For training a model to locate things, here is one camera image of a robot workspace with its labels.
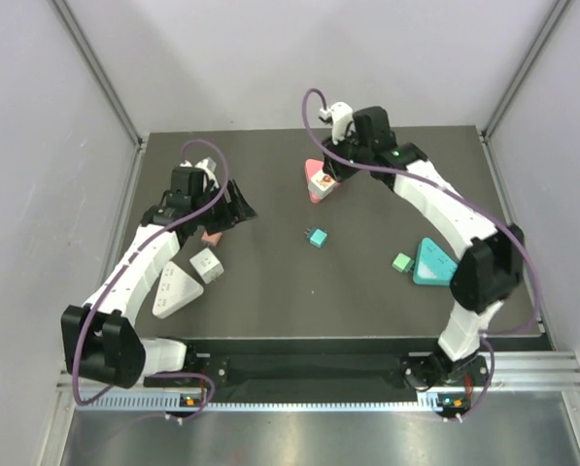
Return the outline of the grey white cube adapter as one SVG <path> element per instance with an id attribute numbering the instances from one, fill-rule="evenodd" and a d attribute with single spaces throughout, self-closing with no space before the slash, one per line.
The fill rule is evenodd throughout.
<path id="1" fill-rule="evenodd" d="M 189 263 L 205 284 L 213 282 L 224 272 L 221 262 L 209 248 L 195 254 Z"/>

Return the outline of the white tiger cube adapter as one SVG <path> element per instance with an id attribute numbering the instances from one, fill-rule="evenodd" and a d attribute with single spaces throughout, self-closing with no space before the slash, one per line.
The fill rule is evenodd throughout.
<path id="1" fill-rule="evenodd" d="M 308 182 L 308 190 L 314 202 L 324 200 L 336 186 L 337 181 L 323 170 L 315 172 Z"/>

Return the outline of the pink triangular power strip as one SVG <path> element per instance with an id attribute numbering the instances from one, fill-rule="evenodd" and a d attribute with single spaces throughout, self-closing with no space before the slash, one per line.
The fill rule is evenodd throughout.
<path id="1" fill-rule="evenodd" d="M 304 164 L 305 179 L 312 203 L 323 201 L 338 185 L 338 182 L 324 171 L 324 163 L 317 159 L 307 159 Z"/>

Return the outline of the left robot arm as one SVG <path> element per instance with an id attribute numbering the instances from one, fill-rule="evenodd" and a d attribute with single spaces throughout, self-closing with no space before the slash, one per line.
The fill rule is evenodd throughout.
<path id="1" fill-rule="evenodd" d="M 132 243 L 109 278 L 60 320 L 65 364 L 72 376 L 129 388 L 142 377 L 166 373 L 192 383 L 199 363 L 188 345 L 171 338 L 140 338 L 137 315 L 165 266 L 199 229 L 221 233 L 256 217 L 236 182 L 219 183 L 205 158 L 173 169 L 158 204 L 143 214 Z"/>

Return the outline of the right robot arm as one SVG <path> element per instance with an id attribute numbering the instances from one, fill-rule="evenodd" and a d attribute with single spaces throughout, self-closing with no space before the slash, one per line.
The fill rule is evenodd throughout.
<path id="1" fill-rule="evenodd" d="M 413 143 L 400 144 L 385 109 L 359 111 L 337 102 L 320 110 L 330 125 L 324 139 L 324 172 L 342 183 L 362 165 L 372 178 L 415 207 L 449 243 L 458 267 L 449 288 L 454 308 L 439 336 L 432 359 L 433 375 L 456 383 L 477 353 L 481 332 L 520 284 L 523 258 L 517 246 L 524 240 L 515 224 L 496 225 L 457 200 L 457 192 Z"/>

